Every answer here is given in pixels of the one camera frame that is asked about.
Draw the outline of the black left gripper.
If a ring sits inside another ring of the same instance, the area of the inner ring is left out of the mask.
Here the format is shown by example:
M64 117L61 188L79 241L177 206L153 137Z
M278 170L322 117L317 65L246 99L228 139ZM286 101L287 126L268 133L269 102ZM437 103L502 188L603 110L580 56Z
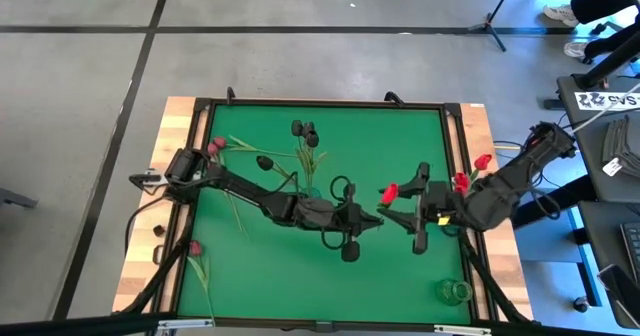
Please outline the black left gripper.
M361 210L353 201L355 185L347 184L343 196L338 199L339 205L319 198L306 198L299 203L299 212L303 223L312 231L319 231L321 243L332 251L340 251L344 262L355 262L360 257L359 234L384 225L383 219ZM326 240L329 232L341 235L337 245Z

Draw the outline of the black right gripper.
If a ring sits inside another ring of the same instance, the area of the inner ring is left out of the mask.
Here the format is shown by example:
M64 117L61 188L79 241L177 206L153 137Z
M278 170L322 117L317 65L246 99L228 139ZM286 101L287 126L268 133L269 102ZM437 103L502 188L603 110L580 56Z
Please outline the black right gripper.
M456 224L457 216L454 205L456 194L444 181L430 180L430 165L421 162L415 177L408 183L398 186L399 197L417 198L415 212L400 212L388 208L379 208L378 213L401 226L408 234L414 234L412 252L416 255L424 254L428 249L429 223L436 225Z

